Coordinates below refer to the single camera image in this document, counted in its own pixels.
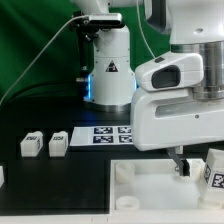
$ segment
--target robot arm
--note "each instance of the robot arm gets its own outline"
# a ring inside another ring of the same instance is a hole
[[[70,0],[77,5],[84,14],[109,13],[109,7],[131,7],[136,5],[136,0]]]

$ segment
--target white block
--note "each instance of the white block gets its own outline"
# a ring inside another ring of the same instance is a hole
[[[203,201],[224,204],[224,151],[209,149],[200,191]]]
[[[67,148],[68,148],[68,133],[64,131],[54,133],[49,142],[50,157],[65,156]]]
[[[23,157],[36,157],[43,146],[43,134],[40,131],[28,133],[20,143]]]

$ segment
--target black table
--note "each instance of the black table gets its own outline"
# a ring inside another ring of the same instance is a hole
[[[0,110],[0,215],[107,214],[110,161],[168,158],[165,149],[140,152],[133,145],[69,147],[64,158],[50,158],[53,133],[75,126],[129,125],[129,112],[86,109],[72,97],[24,98]],[[44,146],[37,158],[23,158],[20,142],[28,132],[41,131]],[[205,159],[208,145],[185,147],[187,158]]]

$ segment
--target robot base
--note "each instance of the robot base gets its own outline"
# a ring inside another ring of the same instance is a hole
[[[130,108],[131,108],[130,103],[124,104],[124,105],[101,105],[101,104],[96,104],[94,102],[88,101],[88,99],[85,99],[85,98],[84,98],[84,105],[86,108],[89,108],[89,109],[109,112],[109,113],[130,111]]]

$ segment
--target green wall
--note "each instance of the green wall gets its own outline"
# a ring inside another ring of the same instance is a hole
[[[78,11],[78,8],[69,0],[0,0],[0,96],[74,11]],[[122,13],[130,29],[131,67],[135,69],[151,59],[140,36],[136,8],[112,11]],[[156,33],[145,22],[143,29],[156,56],[169,50],[169,37]],[[87,56],[90,67],[91,50],[89,46]],[[65,29],[13,92],[36,83],[74,80],[78,72],[75,32]],[[69,94],[77,95],[77,91],[74,89]]]

